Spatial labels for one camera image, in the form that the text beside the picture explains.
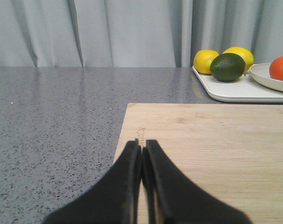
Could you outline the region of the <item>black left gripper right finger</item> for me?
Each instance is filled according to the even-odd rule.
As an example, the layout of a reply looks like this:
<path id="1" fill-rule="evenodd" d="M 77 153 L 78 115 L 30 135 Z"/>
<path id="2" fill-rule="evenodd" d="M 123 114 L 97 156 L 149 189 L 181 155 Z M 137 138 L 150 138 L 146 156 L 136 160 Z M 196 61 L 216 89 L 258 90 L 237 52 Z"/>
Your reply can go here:
<path id="1" fill-rule="evenodd" d="M 250 224 L 242 211 L 208 194 L 188 179 L 156 140 L 142 151 L 142 181 L 151 224 Z"/>

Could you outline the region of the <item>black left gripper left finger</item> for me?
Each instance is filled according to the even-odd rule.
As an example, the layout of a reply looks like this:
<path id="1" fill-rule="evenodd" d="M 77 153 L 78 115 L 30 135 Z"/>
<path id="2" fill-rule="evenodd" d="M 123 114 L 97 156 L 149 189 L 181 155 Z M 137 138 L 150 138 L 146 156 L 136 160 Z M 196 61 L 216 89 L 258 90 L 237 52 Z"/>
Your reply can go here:
<path id="1" fill-rule="evenodd" d="M 48 215 L 45 224 L 135 224 L 142 155 L 128 141 L 109 171 L 76 200 Z"/>

